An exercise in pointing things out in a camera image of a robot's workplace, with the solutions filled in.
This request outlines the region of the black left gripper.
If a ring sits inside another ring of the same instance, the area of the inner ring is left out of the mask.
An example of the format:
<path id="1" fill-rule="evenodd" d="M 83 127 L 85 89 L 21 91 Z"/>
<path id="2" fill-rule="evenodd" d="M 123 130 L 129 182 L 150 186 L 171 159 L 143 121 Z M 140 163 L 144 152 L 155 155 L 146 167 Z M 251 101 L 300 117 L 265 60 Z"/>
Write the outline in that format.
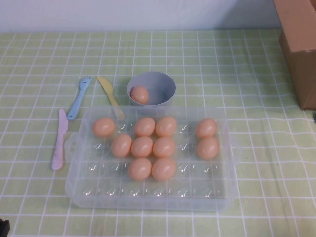
<path id="1" fill-rule="evenodd" d="M 10 231 L 10 221 L 0 219 L 0 237 L 7 237 Z"/>

